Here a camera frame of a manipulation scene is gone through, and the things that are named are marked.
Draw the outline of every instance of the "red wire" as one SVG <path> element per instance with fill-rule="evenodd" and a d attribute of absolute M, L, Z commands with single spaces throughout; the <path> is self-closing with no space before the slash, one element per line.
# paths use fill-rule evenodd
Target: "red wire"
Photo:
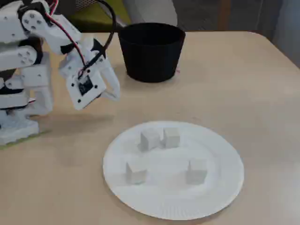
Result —
<path fill-rule="evenodd" d="M 52 7 L 52 10 L 50 12 L 50 15 L 53 15 L 54 9 L 56 8 L 57 4 L 58 4 L 58 0 L 54 0 L 53 2 L 55 2 L 55 4 Z"/>
<path fill-rule="evenodd" d="M 72 37 L 68 34 L 68 32 L 56 21 L 54 20 L 50 15 L 46 14 L 46 16 L 49 18 L 49 20 L 54 23 L 56 26 L 58 26 L 68 37 L 68 39 L 72 42 L 72 44 L 75 46 L 75 49 L 78 51 L 78 54 L 80 55 L 80 58 L 82 60 L 83 67 L 85 66 L 85 60 L 83 57 L 83 54 L 81 53 L 81 50 L 77 43 L 72 39 Z"/>

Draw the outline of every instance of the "wooden table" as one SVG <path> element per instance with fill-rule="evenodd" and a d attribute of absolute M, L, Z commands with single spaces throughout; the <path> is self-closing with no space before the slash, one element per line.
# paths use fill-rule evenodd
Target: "wooden table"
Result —
<path fill-rule="evenodd" d="M 126 76 L 116 36 L 108 54 L 122 98 L 99 99 L 79 112 L 56 70 L 62 57 L 52 55 L 55 107 L 38 118 L 51 132 L 0 151 L 0 224 L 300 224 L 300 71 L 266 38 L 188 33 L 180 74 L 160 84 Z M 170 222 L 139 214 L 110 192 L 102 175 L 108 144 L 151 120 L 211 128 L 238 150 L 245 183 L 230 207 L 209 218 Z"/>

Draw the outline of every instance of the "small cube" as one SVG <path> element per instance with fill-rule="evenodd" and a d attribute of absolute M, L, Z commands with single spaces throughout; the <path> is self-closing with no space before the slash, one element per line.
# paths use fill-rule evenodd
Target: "small cube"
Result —
<path fill-rule="evenodd" d="M 188 163 L 186 183 L 201 185 L 207 177 L 207 162 L 204 159 L 192 159 Z"/>
<path fill-rule="evenodd" d="M 160 144 L 160 136 L 154 129 L 149 128 L 141 132 L 141 151 L 149 151 Z"/>
<path fill-rule="evenodd" d="M 165 128 L 163 144 L 166 149 L 177 148 L 180 144 L 180 134 L 177 128 Z"/>
<path fill-rule="evenodd" d="M 146 181 L 147 168 L 143 162 L 127 162 L 126 163 L 126 181 L 128 184 L 142 184 Z"/>

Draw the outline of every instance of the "black wire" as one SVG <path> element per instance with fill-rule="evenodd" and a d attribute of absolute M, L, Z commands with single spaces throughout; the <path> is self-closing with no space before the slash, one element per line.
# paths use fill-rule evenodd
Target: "black wire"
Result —
<path fill-rule="evenodd" d="M 112 31 L 104 45 L 104 50 L 106 51 L 108 46 L 111 44 L 113 35 L 117 29 L 117 16 L 116 16 L 114 9 L 106 1 L 104 1 L 104 0 L 96 0 L 96 1 L 99 2 L 100 4 L 103 4 L 105 7 L 107 7 L 108 10 L 110 11 L 110 13 L 112 14 Z M 85 67 L 83 68 L 83 71 L 85 71 L 87 68 L 94 65 L 97 62 L 97 60 L 101 57 L 101 55 L 102 55 L 102 53 L 99 52 L 87 65 L 85 65 Z"/>

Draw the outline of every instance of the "black bucket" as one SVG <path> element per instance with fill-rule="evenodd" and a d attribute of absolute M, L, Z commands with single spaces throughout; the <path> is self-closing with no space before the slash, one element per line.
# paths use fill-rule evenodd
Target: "black bucket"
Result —
<path fill-rule="evenodd" d="M 177 68 L 185 32 L 164 23 L 137 23 L 119 32 L 127 74 L 158 83 L 171 79 Z"/>

